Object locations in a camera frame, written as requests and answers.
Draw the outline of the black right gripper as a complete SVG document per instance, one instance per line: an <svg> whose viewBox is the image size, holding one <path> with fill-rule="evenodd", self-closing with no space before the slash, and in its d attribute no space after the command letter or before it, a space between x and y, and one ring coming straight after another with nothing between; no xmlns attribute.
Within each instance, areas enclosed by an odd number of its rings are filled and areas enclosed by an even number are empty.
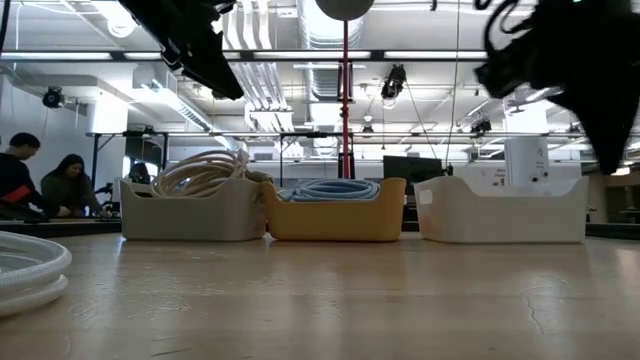
<svg viewBox="0 0 640 360"><path fill-rule="evenodd" d="M503 0L487 20L477 81L493 98L523 84L562 88L549 100L579 120L600 173L615 173L640 104L640 13L632 0L536 0L509 26L521 1Z"/></svg>

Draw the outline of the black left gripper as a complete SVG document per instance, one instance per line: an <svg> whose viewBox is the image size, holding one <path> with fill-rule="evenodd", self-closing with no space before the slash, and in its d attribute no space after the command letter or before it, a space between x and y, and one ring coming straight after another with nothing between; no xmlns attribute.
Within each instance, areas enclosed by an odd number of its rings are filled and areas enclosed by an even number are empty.
<svg viewBox="0 0 640 360"><path fill-rule="evenodd" d="M215 97L237 100L244 91L222 54L222 34L212 23L236 0L118 0L160 46L172 70L209 88Z"/></svg>

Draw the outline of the orange plastic bin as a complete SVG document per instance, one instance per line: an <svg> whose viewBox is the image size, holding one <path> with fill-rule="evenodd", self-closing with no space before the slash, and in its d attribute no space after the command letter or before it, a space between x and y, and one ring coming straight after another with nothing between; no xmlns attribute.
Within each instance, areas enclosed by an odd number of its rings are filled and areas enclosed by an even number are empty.
<svg viewBox="0 0 640 360"><path fill-rule="evenodd" d="M402 231L406 180L382 181L372 200L285 202L261 185L270 235L280 241L393 242Z"/></svg>

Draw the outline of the white box device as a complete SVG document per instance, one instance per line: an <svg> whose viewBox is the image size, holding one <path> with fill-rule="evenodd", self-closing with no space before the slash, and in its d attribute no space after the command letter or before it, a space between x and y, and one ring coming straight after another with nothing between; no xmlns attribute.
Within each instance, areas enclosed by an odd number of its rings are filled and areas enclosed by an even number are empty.
<svg viewBox="0 0 640 360"><path fill-rule="evenodd" d="M548 180L549 155L546 138L507 138L504 153L507 177L511 186L527 187Z"/></svg>

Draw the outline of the person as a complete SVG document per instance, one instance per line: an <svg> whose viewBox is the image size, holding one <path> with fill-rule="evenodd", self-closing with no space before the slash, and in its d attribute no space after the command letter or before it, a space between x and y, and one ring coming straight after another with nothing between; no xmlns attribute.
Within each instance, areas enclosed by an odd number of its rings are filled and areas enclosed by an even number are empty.
<svg viewBox="0 0 640 360"><path fill-rule="evenodd" d="M105 216L80 155L69 154L40 182L43 197L70 211L69 217Z"/></svg>
<svg viewBox="0 0 640 360"><path fill-rule="evenodd" d="M135 163L128 174L128 178L133 183L149 185L151 183L151 176L148 172L147 166L143 162Z"/></svg>
<svg viewBox="0 0 640 360"><path fill-rule="evenodd" d="M20 132L0 152L0 200L22 206L35 206L44 213L56 212L37 191L25 161L40 149L39 139L30 133Z"/></svg>

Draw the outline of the red desk lamp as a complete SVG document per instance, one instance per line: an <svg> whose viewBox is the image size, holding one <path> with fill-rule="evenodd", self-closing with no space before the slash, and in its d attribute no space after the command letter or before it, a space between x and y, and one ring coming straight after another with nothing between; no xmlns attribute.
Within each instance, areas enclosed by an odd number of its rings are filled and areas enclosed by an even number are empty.
<svg viewBox="0 0 640 360"><path fill-rule="evenodd" d="M349 22L365 15L375 0L315 0L319 9L331 19L340 21L343 27L342 46L342 177L351 178L351 163L349 155L349 100L350 89L349 71Z"/></svg>

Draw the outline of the grey plastic bin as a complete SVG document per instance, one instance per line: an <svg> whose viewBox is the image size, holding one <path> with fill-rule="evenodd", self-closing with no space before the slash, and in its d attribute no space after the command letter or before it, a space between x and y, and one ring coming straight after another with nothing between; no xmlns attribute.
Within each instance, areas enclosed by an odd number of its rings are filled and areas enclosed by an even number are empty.
<svg viewBox="0 0 640 360"><path fill-rule="evenodd" d="M122 234L128 240L239 242L260 239L266 216L258 183L236 179L204 198L162 198L148 185L122 181Z"/></svg>

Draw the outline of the white plastic bin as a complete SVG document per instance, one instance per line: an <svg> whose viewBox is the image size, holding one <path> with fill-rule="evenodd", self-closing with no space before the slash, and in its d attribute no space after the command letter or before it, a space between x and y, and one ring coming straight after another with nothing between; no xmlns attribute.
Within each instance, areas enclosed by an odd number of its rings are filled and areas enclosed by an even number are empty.
<svg viewBox="0 0 640 360"><path fill-rule="evenodd" d="M472 189L455 176L414 186L419 231L452 244L570 244L585 239L589 179Z"/></svg>

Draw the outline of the black computer monitor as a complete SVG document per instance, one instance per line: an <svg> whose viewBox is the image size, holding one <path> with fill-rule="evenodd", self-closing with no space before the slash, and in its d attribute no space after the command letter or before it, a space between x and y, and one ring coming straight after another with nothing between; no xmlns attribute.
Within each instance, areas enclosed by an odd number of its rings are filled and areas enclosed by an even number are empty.
<svg viewBox="0 0 640 360"><path fill-rule="evenodd" d="M443 167L439 159L384 156L383 174L384 178L405 179L405 194L413 196L415 184L442 176Z"/></svg>

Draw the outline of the black metal table frame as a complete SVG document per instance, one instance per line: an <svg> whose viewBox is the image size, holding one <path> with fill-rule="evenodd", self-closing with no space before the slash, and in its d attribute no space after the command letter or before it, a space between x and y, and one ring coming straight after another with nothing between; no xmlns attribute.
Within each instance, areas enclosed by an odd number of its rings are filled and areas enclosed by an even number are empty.
<svg viewBox="0 0 640 360"><path fill-rule="evenodd" d="M225 50L231 62L332 62L343 59L341 50ZM349 50L350 60L383 62L480 62L479 50ZM0 55L8 62L144 62L161 61L157 51L8 51Z"/></svg>

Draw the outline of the black background rig frame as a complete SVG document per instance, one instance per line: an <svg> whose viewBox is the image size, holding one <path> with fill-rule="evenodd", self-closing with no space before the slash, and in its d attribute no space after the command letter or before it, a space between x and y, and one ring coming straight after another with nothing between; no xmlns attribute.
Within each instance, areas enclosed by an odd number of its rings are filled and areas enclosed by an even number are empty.
<svg viewBox="0 0 640 360"><path fill-rule="evenodd" d="M184 146L222 146L229 151L250 147L261 148L273 145L277 153L270 160L280 165L292 163L311 163L334 161L339 166L338 174L344 170L344 150L348 151L349 174L355 176L355 163L371 161L376 152L384 155L404 155L426 153L444 166L453 163L491 162L504 151L508 140L543 139L550 152L555 150L576 150L580 145L586 147L589 157L587 163L596 161L596 153L591 148L587 136L581 132L153 132L125 131L122 133L89 133L93 139L93 153L97 154L104 145L114 138L152 139L159 137L161 144L161 167L169 163L169 147L176 143Z"/></svg>

